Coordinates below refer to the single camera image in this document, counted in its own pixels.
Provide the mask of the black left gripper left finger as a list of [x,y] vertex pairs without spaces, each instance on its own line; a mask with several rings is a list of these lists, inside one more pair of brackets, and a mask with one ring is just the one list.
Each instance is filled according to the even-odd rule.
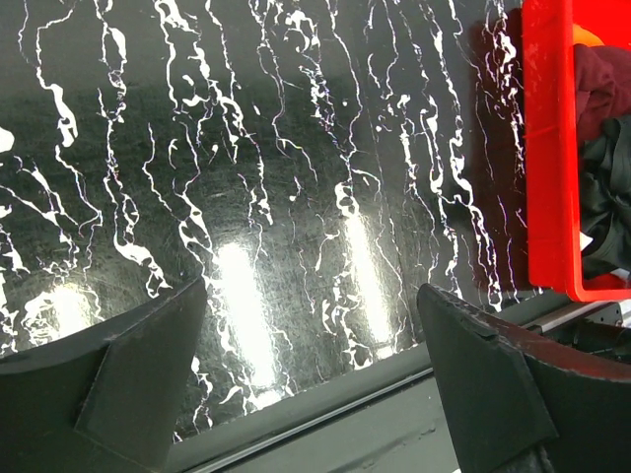
[[196,278],[2,358],[2,471],[162,471],[206,304]]

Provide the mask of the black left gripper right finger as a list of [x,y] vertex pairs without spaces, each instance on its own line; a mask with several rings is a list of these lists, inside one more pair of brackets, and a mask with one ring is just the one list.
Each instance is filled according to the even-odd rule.
[[463,472],[626,472],[630,315],[544,292],[497,313],[422,286],[417,307]]

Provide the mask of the black t shirt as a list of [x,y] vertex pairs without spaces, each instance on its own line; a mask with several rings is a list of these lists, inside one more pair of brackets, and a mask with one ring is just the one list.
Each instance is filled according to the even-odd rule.
[[584,144],[579,174],[582,250],[588,279],[630,270],[630,117],[608,118]]

